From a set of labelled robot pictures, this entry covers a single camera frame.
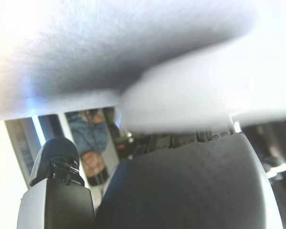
bright light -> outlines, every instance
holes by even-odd
[[[273,178],[277,175],[277,172],[271,169],[269,172],[266,173],[268,179]]]
[[[32,120],[33,120],[33,123],[34,123],[34,127],[35,127],[35,130],[36,130],[36,133],[37,133],[40,145],[43,146],[46,143],[46,139],[45,139],[45,137],[43,135],[43,131],[42,131],[42,128],[41,128],[38,116],[33,116]]]
[[[282,173],[282,172],[286,171],[286,163],[283,163],[277,167],[273,167],[271,170],[273,170],[276,173]]]
[[[242,132],[242,129],[241,129],[241,127],[240,127],[239,121],[234,122],[233,125],[234,125],[234,130],[235,130],[236,133]]]

gray fabric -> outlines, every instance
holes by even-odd
[[[244,34],[255,21],[250,0],[47,4],[42,25],[0,60],[0,119],[115,105],[142,71]]]

fluorescent light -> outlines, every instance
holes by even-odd
[[[46,139],[45,139],[45,137],[43,135],[43,131],[42,131],[42,128],[41,128],[38,116],[33,116],[32,120],[33,120],[33,123],[34,123],[34,127],[35,127],[35,130],[36,130],[36,133],[37,133],[40,145],[43,146],[46,143]]]
[[[236,133],[242,132],[242,128],[240,127],[239,121],[234,122],[233,125],[234,125],[234,130]]]
[[[273,178],[277,175],[277,172],[271,169],[269,172],[266,173],[268,179]]]
[[[273,167],[271,170],[275,171],[276,173],[282,173],[286,171],[286,163],[282,163],[281,165],[277,167]]]

white wall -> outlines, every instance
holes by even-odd
[[[20,200],[26,191],[7,129],[0,121],[0,228],[16,228]]]

